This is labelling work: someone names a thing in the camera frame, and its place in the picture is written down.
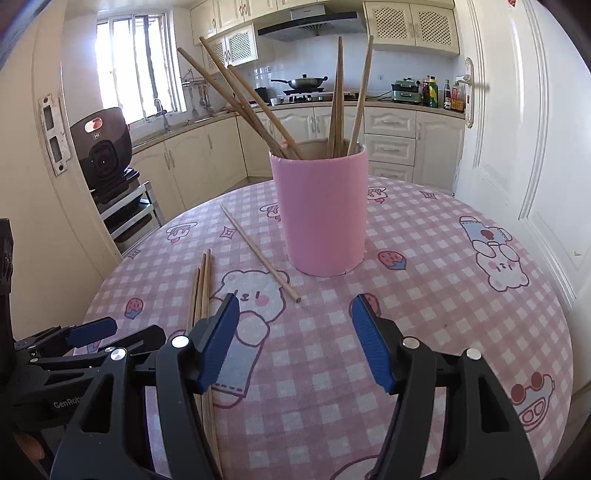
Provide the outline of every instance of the range hood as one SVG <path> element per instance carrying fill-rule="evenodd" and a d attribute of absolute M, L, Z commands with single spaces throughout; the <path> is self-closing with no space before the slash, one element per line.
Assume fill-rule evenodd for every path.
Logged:
<path fill-rule="evenodd" d="M 357 12 L 334 14 L 320 4 L 291 10 L 291 21 L 262 28 L 258 34 L 273 40 L 293 41 L 321 35 L 364 32 L 365 25 Z"/>

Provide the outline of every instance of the gingham pattern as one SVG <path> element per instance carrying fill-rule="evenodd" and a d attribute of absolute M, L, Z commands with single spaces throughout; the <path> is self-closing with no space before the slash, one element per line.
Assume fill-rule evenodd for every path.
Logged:
<path fill-rule="evenodd" d="M 513 240 L 530 283 L 493 290 L 459 218 L 492 222 L 441 193 L 426 198 L 416 185 L 374 177 L 369 185 L 385 187 L 388 197 L 368 202 L 365 260 L 349 274 L 314 278 L 291 266 L 281 223 L 260 210 L 276 202 L 269 181 L 211 200 L 152 234 L 104 282 L 86 320 L 111 315 L 118 337 L 153 323 L 171 336 L 185 328 L 191 281 L 206 248 L 214 257 L 212 291 L 230 270 L 261 270 L 238 233 L 220 237 L 231 227 L 219 208 L 223 202 L 303 297 L 296 305 L 285 296 L 286 310 L 269 324 L 247 397 L 215 409 L 226 479 L 329 480 L 347 463 L 379 453 L 395 397 L 375 384 L 350 321 L 348 305 L 359 293 L 375 295 L 383 317 L 434 350 L 481 350 L 508 394 L 516 383 L 528 385 L 535 371 L 550 374 L 555 390 L 548 414 L 528 433 L 543 475 L 563 434 L 573 379 L 569 331 L 548 282 Z M 197 225 L 172 245 L 170 227 L 190 222 Z M 406 270 L 386 269 L 377 259 L 382 250 L 403 254 Z M 131 320 L 124 312 L 133 297 L 144 309 Z M 445 405 L 440 390 L 423 474 L 437 465 Z M 151 429 L 158 430 L 153 398 L 149 406 Z M 151 438 L 158 470 L 166 473 L 161 441 Z"/>

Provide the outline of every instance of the green bottle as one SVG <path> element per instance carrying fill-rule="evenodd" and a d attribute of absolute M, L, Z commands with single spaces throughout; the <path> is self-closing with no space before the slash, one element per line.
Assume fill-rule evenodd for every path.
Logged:
<path fill-rule="evenodd" d="M 435 77 L 429 78 L 429 106 L 431 108 L 439 108 L 439 87 L 435 81 Z"/>

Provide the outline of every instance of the pink checkered tablecloth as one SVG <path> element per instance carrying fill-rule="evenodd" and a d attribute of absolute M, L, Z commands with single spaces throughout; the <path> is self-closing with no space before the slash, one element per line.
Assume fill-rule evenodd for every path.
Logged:
<path fill-rule="evenodd" d="M 346 275 L 316 278 L 288 262 L 276 198 L 268 181 L 175 218 L 131 252 L 86 316 L 112 316 L 118 337 L 153 323 L 169 338 L 184 332 L 195 270 L 212 249 L 212 312 L 228 292 L 241 305 L 213 386 L 224 477 L 361 480 L 371 469 L 396 398 L 375 384 L 356 337 L 349 304 L 359 293 L 433 350 L 478 348 L 511 397 L 543 475 L 566 424 L 573 357 L 558 300 L 519 242 L 454 198 L 370 177 L 365 260 Z M 265 271 L 222 202 L 302 295 L 300 304 Z M 437 465 L 440 390 L 423 474 Z M 166 473 L 153 395 L 148 404 L 155 463 Z"/>

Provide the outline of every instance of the pink cup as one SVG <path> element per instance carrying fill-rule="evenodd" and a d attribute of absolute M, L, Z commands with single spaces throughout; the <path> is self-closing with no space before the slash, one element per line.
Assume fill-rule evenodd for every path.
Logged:
<path fill-rule="evenodd" d="M 326 139 L 299 144 L 307 160 L 271 155 L 287 256 L 303 273 L 332 277 L 363 261 L 368 155 L 324 158 Z"/>

